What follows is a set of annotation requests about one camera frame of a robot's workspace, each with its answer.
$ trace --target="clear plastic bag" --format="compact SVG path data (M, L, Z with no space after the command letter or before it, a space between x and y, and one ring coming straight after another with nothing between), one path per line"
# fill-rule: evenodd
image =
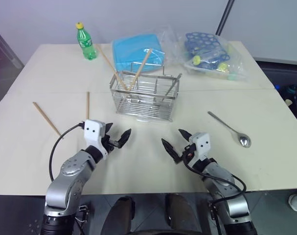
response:
M168 26L147 30L139 35L113 41L114 65L117 71L136 72L147 51L150 54L142 71L153 71L162 65L178 63L178 40Z
M229 80L246 79L241 54L225 39L214 34L192 32L181 37L183 65Z

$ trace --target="yellow bottle cap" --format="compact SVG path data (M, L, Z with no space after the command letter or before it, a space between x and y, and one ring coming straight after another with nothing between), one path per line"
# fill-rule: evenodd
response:
M76 23L75 26L76 26L77 29L82 29L82 28L84 28L84 25L82 24L82 22L78 22L78 23Z

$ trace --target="wooden chopstick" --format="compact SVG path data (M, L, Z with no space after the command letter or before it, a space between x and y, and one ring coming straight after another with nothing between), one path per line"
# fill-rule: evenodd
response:
M90 92L86 93L86 119L90 119Z
M116 72L116 70L114 69L114 67L112 66L112 64L110 63L109 59L107 58L107 56L104 54L103 50L101 49L101 47L98 44L95 44L97 50L99 50L99 52L103 55L103 57L105 58L107 64L109 65L109 67L113 70L116 78L118 79L119 83L123 86L123 88L125 90L127 90L127 86L124 84L124 82L121 80L120 76L118 75L118 73Z
M139 76L140 72L142 71L143 67L145 66L145 63L148 60L148 57L150 56L150 54L152 53L152 51L153 51L153 49L151 49L151 48L148 50L145 58L142 61L142 64L140 65L139 69L137 70L137 73L135 74L135 77L134 77L134 79L133 79L130 87L128 88L128 91L130 91L133 88L133 86L135 85L135 82L137 80L137 77Z
M45 120L49 123L49 125L54 129L54 131L61 136L60 132L57 130L57 128L54 126L54 124L49 120L47 115L44 113L44 111L39 107L39 105L36 102L33 102L35 108L40 112L40 114L45 118Z

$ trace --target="gray floor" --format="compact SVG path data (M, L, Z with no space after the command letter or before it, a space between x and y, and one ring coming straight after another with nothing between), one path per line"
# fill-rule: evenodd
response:
M259 235L297 235L297 212L289 208L288 196L297 190L247 193L251 215ZM130 194L136 203L132 231L170 229L164 219L165 194ZM206 193L182 193L200 221L203 232L217 234L207 213ZM105 218L116 200L124 195L86 195L81 204L91 210L84 225L86 235L99 235ZM44 211L44 197L0 196L0 235L37 235ZM75 235L79 232L75 226Z

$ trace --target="black pole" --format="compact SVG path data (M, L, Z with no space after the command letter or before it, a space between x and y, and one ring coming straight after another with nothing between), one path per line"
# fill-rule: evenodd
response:
M224 11L224 13L222 15L222 18L220 20L219 26L217 28L216 35L218 35L218 36L221 35L222 29L225 26L225 23L227 21L228 15L229 15L229 13L230 13L230 11L232 9L233 3L234 3L234 0L228 0L228 3L227 3L226 8L225 8L225 11Z

